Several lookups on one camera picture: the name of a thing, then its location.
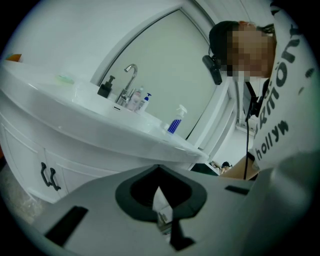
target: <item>floor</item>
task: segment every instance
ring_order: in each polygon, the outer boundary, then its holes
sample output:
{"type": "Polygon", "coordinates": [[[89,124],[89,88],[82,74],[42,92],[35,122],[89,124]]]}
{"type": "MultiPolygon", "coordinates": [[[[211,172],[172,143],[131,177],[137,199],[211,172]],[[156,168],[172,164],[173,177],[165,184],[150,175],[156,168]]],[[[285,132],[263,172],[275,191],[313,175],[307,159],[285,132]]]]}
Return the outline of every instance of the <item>floor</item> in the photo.
{"type": "Polygon", "coordinates": [[[8,164],[0,171],[0,194],[13,215],[32,224],[50,203],[31,198],[20,186],[8,164]]]}

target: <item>white bottle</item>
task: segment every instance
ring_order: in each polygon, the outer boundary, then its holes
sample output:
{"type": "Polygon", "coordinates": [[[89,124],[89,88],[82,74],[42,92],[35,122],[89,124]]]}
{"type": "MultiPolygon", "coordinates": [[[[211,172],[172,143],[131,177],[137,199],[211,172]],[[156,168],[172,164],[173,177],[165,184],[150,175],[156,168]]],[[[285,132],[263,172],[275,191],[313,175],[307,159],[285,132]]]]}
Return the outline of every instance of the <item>white bottle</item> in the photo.
{"type": "Polygon", "coordinates": [[[149,96],[152,96],[150,93],[147,93],[148,96],[146,96],[143,100],[140,101],[140,104],[137,106],[137,108],[135,109],[135,112],[137,112],[138,114],[142,114],[143,112],[145,112],[148,104],[149,104],[149,96]]]}
{"type": "Polygon", "coordinates": [[[141,92],[142,92],[143,90],[144,90],[144,87],[141,86],[140,89],[139,89],[138,91],[136,91],[136,92],[132,95],[130,101],[129,101],[128,104],[126,105],[126,108],[127,108],[128,110],[134,111],[134,110],[137,108],[137,106],[138,106],[139,103],[140,103],[140,100],[141,100],[141,92]]]}
{"type": "Polygon", "coordinates": [[[182,106],[181,104],[179,105],[179,108],[177,110],[178,110],[178,113],[168,128],[168,132],[171,134],[175,133],[175,131],[177,130],[178,126],[180,125],[182,119],[184,118],[184,115],[186,113],[188,113],[187,109],[184,106],[182,106]]]}

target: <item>chrome faucet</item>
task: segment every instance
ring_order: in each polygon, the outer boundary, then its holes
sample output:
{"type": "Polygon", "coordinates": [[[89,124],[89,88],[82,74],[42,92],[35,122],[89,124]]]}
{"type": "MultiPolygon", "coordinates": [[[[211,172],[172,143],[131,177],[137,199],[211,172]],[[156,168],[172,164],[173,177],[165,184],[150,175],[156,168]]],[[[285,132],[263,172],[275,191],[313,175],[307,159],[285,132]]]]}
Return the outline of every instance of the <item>chrome faucet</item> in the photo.
{"type": "Polygon", "coordinates": [[[121,106],[124,106],[126,105],[129,100],[130,100],[130,97],[133,95],[133,93],[130,93],[130,95],[128,95],[128,90],[131,86],[131,84],[133,83],[134,79],[136,78],[137,76],[137,73],[138,73],[138,67],[136,64],[131,64],[129,66],[127,66],[124,71],[125,72],[128,72],[130,69],[133,69],[133,75],[129,81],[129,83],[126,85],[126,87],[122,90],[122,92],[120,93],[119,97],[116,99],[116,103],[121,105],[121,106]]]}

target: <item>soap dispenser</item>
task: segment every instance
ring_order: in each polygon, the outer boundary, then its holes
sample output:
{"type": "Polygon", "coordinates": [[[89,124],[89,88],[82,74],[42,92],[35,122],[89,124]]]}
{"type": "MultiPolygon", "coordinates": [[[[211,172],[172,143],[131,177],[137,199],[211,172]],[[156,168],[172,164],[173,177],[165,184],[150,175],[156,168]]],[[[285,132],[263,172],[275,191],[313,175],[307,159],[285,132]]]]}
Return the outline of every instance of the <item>soap dispenser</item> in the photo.
{"type": "Polygon", "coordinates": [[[178,113],[177,115],[175,116],[175,119],[172,121],[170,127],[168,128],[168,132],[171,133],[171,134],[174,134],[175,131],[177,130],[178,126],[180,125],[182,119],[184,118],[184,115],[187,112],[187,109],[182,106],[181,104],[179,105],[179,108],[177,109],[178,113]]]}
{"type": "Polygon", "coordinates": [[[100,88],[98,90],[98,94],[102,97],[108,98],[112,91],[112,80],[116,79],[114,76],[110,75],[109,81],[107,81],[105,84],[101,84],[100,88]]]}
{"type": "Polygon", "coordinates": [[[144,97],[144,99],[140,101],[140,104],[135,109],[135,112],[137,112],[140,115],[146,110],[149,104],[149,97],[152,96],[150,93],[147,93],[147,94],[148,96],[144,97]]]}

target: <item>blue label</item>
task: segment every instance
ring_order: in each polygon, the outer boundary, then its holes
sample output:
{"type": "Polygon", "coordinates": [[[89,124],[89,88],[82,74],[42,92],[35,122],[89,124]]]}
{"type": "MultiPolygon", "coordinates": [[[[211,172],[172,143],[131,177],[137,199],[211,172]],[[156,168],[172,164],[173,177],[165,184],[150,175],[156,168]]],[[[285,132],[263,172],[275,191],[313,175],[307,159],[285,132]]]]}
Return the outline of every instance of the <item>blue label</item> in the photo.
{"type": "Polygon", "coordinates": [[[174,133],[175,131],[176,131],[176,129],[177,129],[177,127],[178,127],[178,125],[181,123],[181,120],[178,120],[178,119],[175,119],[172,123],[171,123],[171,125],[170,125],[170,127],[169,127],[169,129],[168,129],[168,132],[170,132],[170,133],[174,133]]]}

